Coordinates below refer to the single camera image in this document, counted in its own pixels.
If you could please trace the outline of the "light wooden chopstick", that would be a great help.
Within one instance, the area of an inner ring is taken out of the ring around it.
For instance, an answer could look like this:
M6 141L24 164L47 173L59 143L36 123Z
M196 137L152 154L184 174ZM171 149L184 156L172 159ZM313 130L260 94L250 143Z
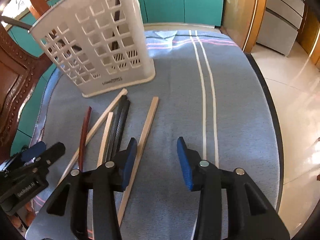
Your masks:
M148 139L150 129L151 129L151 126L152 126L152 123L153 123L153 120L154 120L154 117L156 114L158 103L159 103L159 97L154 96L152 98L151 105L150 105L143 129L142 129L142 132L140 135L138 145L137 145L137 154L136 154L135 162L133 165L130 181L129 181L129 184L128 184L126 190L123 193L120 207L118 210L117 218L118 218L119 226L121 226L122 221L123 221L123 217L125 215L125 210L126 210L129 198L130 198L130 193L131 193L134 181L135 181L135 177L136 177L136 174L137 174L137 171L139 168L139 164L140 164L143 152L144 152L144 148L146 146L146 141Z

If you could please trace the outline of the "dark brown chopstick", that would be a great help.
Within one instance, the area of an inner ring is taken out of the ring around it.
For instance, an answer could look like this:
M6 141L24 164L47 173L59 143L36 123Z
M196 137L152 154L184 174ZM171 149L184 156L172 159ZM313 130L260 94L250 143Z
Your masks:
M20 27L20 28L25 29L27 31L29 31L32 28L32 25L26 24L26 23L24 23L22 21L14 19L14 18L10 18L10 17L7 17L7 16L2 16L2 15L1 15L1 22L5 22L7 24ZM52 39L55 39L57 37L56 31L52 30L50 32L49 36ZM63 40L62 39L58 40L57 42L63 45ZM82 50L82 48L80 46L77 46L77 45L72 46L72 48L75 50L76 53Z

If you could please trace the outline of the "short cream chopstick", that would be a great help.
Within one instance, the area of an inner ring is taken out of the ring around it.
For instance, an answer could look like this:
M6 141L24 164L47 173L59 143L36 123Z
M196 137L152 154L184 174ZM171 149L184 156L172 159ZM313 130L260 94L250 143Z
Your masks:
M103 137L102 137L101 144L100 144L97 167L99 167L104 162L106 147L107 147L107 143L108 143L108 138L110 136L110 129L112 126L112 121L113 121L113 116L114 116L113 112L108 113L104 132L103 132Z

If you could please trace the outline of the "long cream chopstick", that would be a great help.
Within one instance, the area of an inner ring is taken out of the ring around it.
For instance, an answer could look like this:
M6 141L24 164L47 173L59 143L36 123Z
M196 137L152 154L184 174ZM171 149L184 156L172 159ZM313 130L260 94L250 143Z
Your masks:
M89 141L92 139L93 135L97 132L98 128L103 124L104 121L107 119L107 115L115 109L117 106L120 98L123 95L126 95L128 93L126 88L123 88L119 94L114 98L114 100L109 104L109 106L105 109L105 111L102 113L102 115L99 117L99 119L95 122L93 127L90 129L90 131L86 135L86 140L85 140L85 146L89 143ZM72 170L73 166L75 165L76 161L78 160L79 157L79 151L80 148L76 150L74 153L73 157L71 158L71 161L68 163L65 171L63 172L58 185L63 181L63 179L67 176L67 174Z

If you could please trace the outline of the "blue striped table cloth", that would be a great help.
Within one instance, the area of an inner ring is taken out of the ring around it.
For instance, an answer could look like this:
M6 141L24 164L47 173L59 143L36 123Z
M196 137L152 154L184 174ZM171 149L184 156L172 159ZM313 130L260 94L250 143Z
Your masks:
M112 189L113 158L105 161L105 152L97 167L106 121L86 145L83 171L77 160L58 185L88 107L89 132L119 92L85 98L55 70L38 121L47 147L61 142L66 151L49 169L26 239L289 239L275 209L280 166L269 100L247 56L218 33L148 31L146 41L156 75L126 88L119 151L131 138L138 145L152 98L159 103L121 226L124 192ZM209 162L200 191L185 185L179 137Z

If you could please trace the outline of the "brown wooden chair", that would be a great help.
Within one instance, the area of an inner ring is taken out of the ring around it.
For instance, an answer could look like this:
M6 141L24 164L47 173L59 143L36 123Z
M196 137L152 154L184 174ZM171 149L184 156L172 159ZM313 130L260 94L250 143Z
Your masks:
M1 0L1 10L10 1ZM46 0L30 2L29 11L36 19L49 10ZM35 57L25 51L1 26L1 163L10 157L23 107L52 64L46 54Z

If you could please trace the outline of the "white plastic utensil basket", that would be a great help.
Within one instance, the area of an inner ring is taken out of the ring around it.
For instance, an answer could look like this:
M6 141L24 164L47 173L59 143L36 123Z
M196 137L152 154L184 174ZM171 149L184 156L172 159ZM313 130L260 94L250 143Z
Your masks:
M156 75L138 0L60 0L29 33L86 98ZM76 53L74 45L82 50Z

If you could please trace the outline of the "teal cabinet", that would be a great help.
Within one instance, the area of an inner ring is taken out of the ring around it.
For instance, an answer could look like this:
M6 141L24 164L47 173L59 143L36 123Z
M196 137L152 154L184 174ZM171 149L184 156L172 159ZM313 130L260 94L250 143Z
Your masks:
M219 27L223 0L139 0L144 23L187 23Z

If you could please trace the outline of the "grey drawer unit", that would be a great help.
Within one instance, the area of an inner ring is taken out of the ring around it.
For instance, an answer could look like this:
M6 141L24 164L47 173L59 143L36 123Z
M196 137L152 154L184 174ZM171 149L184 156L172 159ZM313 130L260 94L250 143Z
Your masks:
M257 43L289 55L304 14L304 0L267 0Z

